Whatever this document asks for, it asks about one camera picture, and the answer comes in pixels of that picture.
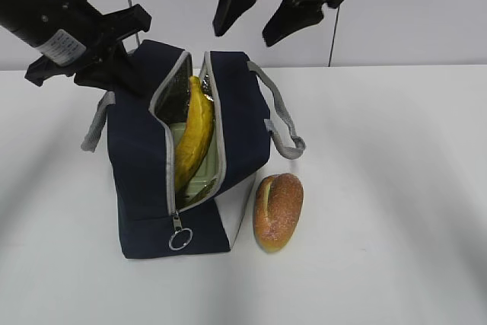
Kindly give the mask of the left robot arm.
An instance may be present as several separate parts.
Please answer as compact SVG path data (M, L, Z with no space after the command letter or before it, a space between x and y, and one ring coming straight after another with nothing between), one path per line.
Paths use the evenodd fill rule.
M141 5L103 14L89 0L1 0L1 26L42 55L25 74L37 86L65 75L79 86L146 95L123 41L150 25Z

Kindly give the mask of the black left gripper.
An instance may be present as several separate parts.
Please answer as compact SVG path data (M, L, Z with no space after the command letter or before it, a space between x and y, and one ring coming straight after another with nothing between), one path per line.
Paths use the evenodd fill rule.
M53 76L73 76L81 87L122 88L136 97L147 97L150 84L123 40L150 26L151 16L141 5L101 14L91 5L85 11L64 4L58 18L42 25L47 38L36 46L42 56L28 66L25 78L42 85Z

